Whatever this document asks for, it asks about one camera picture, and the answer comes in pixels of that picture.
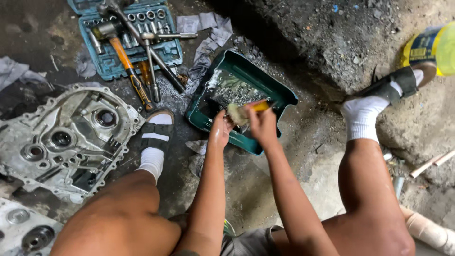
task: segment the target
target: wet hand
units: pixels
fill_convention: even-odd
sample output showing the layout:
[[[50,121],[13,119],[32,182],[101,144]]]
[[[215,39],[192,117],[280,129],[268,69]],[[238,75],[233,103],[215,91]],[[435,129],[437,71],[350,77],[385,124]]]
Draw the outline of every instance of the wet hand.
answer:
[[[229,142],[229,133],[234,128],[232,121],[224,117],[226,110],[220,111],[214,118],[212,122],[212,129],[210,131],[210,136],[208,142],[215,147],[224,148]]]
[[[251,135],[258,140],[264,149],[274,146],[278,143],[277,116],[271,108],[256,112],[251,108],[252,104],[257,104],[257,102],[244,106],[250,119]]]

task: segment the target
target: white pipe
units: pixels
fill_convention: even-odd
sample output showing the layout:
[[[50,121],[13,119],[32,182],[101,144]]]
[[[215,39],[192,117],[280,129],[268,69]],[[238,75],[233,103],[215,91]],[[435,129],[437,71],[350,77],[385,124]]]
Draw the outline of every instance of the white pipe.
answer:
[[[455,256],[455,231],[441,227],[421,214],[413,212],[401,205],[400,207],[406,219],[408,232],[413,237],[442,253]]]

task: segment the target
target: socket set case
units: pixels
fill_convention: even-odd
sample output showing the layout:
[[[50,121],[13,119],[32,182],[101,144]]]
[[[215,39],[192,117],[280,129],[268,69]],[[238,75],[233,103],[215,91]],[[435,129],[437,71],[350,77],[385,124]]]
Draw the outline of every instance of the socket set case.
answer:
[[[96,5],[101,3],[102,0],[67,0],[71,8],[78,14],[81,15],[79,17],[79,28],[81,30],[82,37],[84,38],[84,42],[87,45],[88,51],[90,53],[90,57],[93,60],[93,63],[95,64],[96,71],[98,74],[105,80],[109,81],[114,78],[120,78],[120,76],[127,77],[125,68],[123,67],[122,63],[120,62],[120,59],[118,58],[114,48],[111,46],[108,40],[103,40],[100,41],[101,47],[104,50],[102,54],[97,54],[87,33],[87,30],[93,27],[93,21],[97,20],[98,22],[101,23],[102,17],[98,14],[98,11],[96,10]],[[142,28],[144,27],[144,24],[148,26],[148,28],[151,30],[150,27],[150,22],[158,22],[159,20],[161,22],[167,22],[167,24],[170,27],[170,32],[171,33],[176,33],[176,28],[174,26],[174,22],[172,20],[171,13],[169,12],[169,9],[164,5],[166,1],[165,0],[139,0],[136,1],[134,4],[126,6],[123,11],[125,14],[128,16],[128,14],[133,14],[135,16],[135,20],[133,21],[133,24],[137,26],[137,24],[141,24]],[[157,11],[158,10],[164,10],[166,16],[163,19],[158,18]],[[150,20],[145,17],[144,21],[139,21],[137,18],[138,13],[143,13],[146,15],[146,13],[152,10],[155,12],[155,19]],[[125,47],[124,41],[122,39],[122,36],[119,35],[120,41],[122,42],[122,45]],[[183,56],[182,56],[182,48],[180,47],[180,42],[178,39],[173,39],[170,41],[163,41],[159,43],[154,43],[152,44],[153,49],[161,56],[163,61],[168,65],[168,66],[174,66],[174,65],[180,65],[183,62]],[[125,52],[130,58],[131,62],[134,64],[135,62],[138,61],[146,61],[147,60],[147,54],[145,52],[145,49],[139,45],[136,47],[132,47],[130,49],[125,48]],[[160,69],[158,65],[154,65],[153,67],[154,70]],[[141,73],[141,71],[136,68],[135,69],[138,74]]]

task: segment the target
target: shorts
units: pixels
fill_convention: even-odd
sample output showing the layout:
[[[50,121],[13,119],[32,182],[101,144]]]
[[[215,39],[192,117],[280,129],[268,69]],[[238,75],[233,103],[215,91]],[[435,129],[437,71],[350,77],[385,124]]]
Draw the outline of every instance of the shorts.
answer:
[[[235,237],[224,234],[220,256],[279,256],[272,232],[282,229],[275,225],[247,231]]]

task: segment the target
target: leg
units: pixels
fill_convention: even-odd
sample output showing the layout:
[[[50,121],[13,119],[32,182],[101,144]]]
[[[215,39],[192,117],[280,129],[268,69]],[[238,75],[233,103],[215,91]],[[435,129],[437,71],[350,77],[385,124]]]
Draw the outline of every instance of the leg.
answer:
[[[424,72],[414,70],[416,85]],[[391,82],[401,97],[400,85]],[[323,221],[338,253],[344,255],[415,255],[415,244],[395,197],[376,137],[376,117],[390,101],[369,96],[341,109],[347,128],[346,152],[339,168],[339,190],[347,213]],[[284,255],[291,248],[283,230],[272,233]]]
[[[156,118],[150,121],[170,124]],[[154,133],[143,138],[156,137],[150,134]],[[145,149],[140,169],[98,192],[69,219],[51,255],[170,255],[181,230],[157,213],[156,182],[163,155],[156,148]]]

